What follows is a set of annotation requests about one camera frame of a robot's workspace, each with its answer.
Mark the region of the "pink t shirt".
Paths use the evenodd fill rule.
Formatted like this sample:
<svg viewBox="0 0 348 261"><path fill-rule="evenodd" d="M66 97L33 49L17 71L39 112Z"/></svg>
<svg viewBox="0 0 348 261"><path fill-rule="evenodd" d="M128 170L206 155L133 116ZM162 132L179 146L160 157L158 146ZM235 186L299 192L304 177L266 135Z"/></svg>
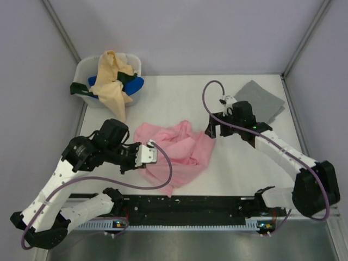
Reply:
<svg viewBox="0 0 348 261"><path fill-rule="evenodd" d="M209 166L215 140L203 131L194 131L191 122L160 127L142 123L134 133L134 141L146 144L154 141L164 150L172 164L172 178L160 191L171 197L173 191L187 185Z"/></svg>

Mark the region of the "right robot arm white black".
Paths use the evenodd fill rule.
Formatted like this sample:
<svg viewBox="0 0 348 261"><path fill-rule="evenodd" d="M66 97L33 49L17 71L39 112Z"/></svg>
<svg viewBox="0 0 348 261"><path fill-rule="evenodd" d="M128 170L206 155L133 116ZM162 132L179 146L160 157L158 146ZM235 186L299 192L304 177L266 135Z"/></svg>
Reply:
<svg viewBox="0 0 348 261"><path fill-rule="evenodd" d="M340 191L334 166L327 160L319 162L283 141L265 122L257 122L247 101L231 96L220 99L222 112L209 115L205 134L214 139L216 128L220 136L238 134L254 149L264 153L280 166L294 181L289 188L274 185L255 193L254 209L266 215L273 208L296 209L308 218L340 201Z"/></svg>

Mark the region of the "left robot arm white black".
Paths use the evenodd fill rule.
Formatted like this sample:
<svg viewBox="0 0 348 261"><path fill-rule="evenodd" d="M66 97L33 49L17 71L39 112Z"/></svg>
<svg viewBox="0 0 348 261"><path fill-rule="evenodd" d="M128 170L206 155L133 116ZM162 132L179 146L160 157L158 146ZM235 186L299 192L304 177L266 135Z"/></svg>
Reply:
<svg viewBox="0 0 348 261"><path fill-rule="evenodd" d="M124 123L105 120L99 130L70 140L57 167L32 203L14 212L10 221L22 230L21 246L50 250L60 244L79 225L103 215L118 216L123 197L117 189L106 188L91 199L73 207L64 204L82 181L91 181L90 173L103 163L120 167L121 173L146 165L141 161L143 145L127 144L129 128Z"/></svg>

